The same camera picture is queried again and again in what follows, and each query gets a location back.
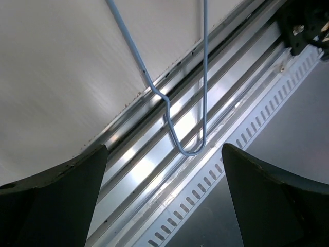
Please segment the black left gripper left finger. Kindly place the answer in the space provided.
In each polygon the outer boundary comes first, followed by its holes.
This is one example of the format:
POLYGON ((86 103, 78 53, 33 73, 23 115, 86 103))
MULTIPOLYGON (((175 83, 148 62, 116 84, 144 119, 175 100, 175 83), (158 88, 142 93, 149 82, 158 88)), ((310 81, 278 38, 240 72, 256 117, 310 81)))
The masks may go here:
POLYGON ((2 185, 1 246, 85 246, 107 157, 107 147, 98 145, 2 185))

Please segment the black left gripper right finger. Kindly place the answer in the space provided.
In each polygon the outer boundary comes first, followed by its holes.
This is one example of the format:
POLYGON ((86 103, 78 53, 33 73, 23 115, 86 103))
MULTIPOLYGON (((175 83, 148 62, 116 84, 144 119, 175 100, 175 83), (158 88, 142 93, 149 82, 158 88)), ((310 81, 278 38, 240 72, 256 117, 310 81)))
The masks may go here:
POLYGON ((328 246, 328 185, 233 144, 222 158, 244 246, 328 246))

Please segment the blue hanger of olive shorts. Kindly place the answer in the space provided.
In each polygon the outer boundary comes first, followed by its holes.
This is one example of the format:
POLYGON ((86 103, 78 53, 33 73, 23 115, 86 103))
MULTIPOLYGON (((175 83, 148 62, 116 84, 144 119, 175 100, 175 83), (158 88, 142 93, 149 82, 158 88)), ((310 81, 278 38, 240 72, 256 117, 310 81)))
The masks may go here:
POLYGON ((165 94, 161 93, 160 90, 158 90, 155 85, 153 84, 153 81, 149 75, 149 72, 139 54, 139 51, 122 19, 122 16, 120 15, 120 12, 112 0, 106 1, 112 15, 115 18, 115 21, 121 31, 121 34, 123 35, 126 44, 128 45, 128 48, 133 55, 133 58, 135 62, 137 63, 139 69, 142 72, 142 75, 147 83, 147 85, 151 88, 152 92, 156 95, 160 96, 162 100, 164 100, 166 104, 166 119, 167 124, 170 130, 170 133, 173 137, 175 146, 177 147, 178 151, 186 156, 186 157, 192 157, 200 154, 202 150, 205 148, 207 143, 207 91, 208 91, 208 1, 203 0, 203 121, 202 121, 202 131, 203 131, 203 138, 202 138, 202 144, 199 147, 199 149, 193 151, 193 152, 187 152, 183 149, 183 146, 180 144, 177 134, 174 130, 174 125, 172 123, 171 117, 170 117, 170 99, 165 94))

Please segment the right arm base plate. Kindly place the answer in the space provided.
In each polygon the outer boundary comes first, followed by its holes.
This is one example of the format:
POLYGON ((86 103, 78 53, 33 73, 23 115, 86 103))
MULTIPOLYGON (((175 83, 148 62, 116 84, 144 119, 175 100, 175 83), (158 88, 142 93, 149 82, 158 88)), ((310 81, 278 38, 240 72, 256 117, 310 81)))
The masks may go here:
POLYGON ((328 60, 328 1, 287 1, 276 19, 292 56, 311 45, 324 52, 323 61, 328 60))

